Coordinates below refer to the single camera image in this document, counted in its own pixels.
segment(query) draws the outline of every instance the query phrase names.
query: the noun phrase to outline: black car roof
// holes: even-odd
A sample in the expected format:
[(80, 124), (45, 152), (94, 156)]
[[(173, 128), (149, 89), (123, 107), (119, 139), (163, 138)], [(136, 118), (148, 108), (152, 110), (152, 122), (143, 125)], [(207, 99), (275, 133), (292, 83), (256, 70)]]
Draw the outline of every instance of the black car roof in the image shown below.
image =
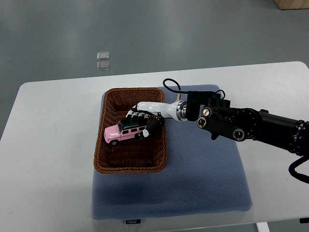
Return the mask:
[(148, 120), (147, 119), (140, 119), (140, 118), (126, 118), (123, 120), (120, 120), (122, 130), (127, 130), (134, 127), (144, 127), (147, 125)]

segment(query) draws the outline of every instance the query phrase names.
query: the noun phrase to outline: white robotic finger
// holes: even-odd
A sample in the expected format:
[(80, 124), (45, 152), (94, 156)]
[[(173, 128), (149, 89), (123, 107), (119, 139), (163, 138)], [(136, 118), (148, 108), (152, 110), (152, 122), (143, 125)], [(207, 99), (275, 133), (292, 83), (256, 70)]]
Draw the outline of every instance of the white robotic finger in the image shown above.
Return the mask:
[(149, 132), (146, 129), (143, 130), (143, 136), (144, 138), (147, 138), (149, 136)]

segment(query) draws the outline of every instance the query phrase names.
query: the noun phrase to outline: screw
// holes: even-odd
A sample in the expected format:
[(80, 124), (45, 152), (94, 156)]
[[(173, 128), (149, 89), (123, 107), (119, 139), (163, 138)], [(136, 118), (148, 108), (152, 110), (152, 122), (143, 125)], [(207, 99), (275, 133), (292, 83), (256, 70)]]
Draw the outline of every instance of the screw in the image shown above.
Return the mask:
[(204, 108), (203, 111), (202, 111), (202, 115), (203, 115), (204, 117), (210, 116), (210, 115), (211, 115), (211, 109), (208, 108), (208, 107)]

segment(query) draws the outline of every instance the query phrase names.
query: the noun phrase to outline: car wheel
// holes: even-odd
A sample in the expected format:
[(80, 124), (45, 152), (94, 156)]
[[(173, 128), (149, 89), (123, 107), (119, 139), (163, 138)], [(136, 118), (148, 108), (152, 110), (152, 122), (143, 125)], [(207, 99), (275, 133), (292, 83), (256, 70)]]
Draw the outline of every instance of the car wheel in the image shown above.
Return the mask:
[(118, 143), (118, 141), (117, 141), (117, 140), (113, 140), (113, 141), (111, 141), (111, 144), (112, 144), (112, 145), (114, 145), (114, 146), (115, 146), (115, 145), (117, 145), (117, 143)]

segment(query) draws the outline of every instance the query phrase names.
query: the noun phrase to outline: white table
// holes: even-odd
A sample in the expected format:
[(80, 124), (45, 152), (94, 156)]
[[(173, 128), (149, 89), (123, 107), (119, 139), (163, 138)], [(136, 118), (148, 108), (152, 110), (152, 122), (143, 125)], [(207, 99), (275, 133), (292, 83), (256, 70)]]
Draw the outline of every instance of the white table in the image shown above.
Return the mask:
[[(231, 107), (309, 120), (309, 70), (301, 62), (25, 83), (0, 141), (1, 231), (127, 230), (120, 220), (91, 218), (101, 96), (113, 87), (162, 86), (167, 77), (218, 85)], [(308, 217), (309, 185), (288, 173), (298, 157), (261, 142), (237, 144), (253, 201), (248, 212), (149, 218), (137, 231)], [(309, 174), (309, 165), (298, 170)]]

